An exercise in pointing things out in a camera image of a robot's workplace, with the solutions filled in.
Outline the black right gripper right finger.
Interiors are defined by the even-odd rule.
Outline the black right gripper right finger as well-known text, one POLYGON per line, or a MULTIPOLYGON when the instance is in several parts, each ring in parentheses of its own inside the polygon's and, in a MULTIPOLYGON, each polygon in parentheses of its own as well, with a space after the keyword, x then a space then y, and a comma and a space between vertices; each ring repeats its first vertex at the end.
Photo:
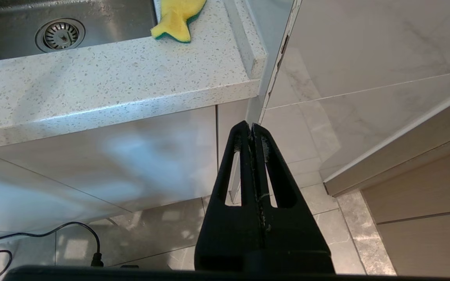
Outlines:
POLYGON ((252 125, 261 264, 270 272, 333 274, 332 255, 271 133, 252 125))

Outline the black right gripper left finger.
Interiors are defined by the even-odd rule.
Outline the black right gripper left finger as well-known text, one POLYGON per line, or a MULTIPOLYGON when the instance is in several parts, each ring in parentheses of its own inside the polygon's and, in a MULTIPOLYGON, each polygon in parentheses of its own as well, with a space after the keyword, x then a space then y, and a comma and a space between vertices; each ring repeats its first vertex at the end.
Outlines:
POLYGON ((250 137, 246 121, 231 128, 195 246, 195 270, 242 271, 245 257, 259 250, 263 243, 250 137), (241 206, 227 206, 227 189, 236 154, 240 164, 241 206))

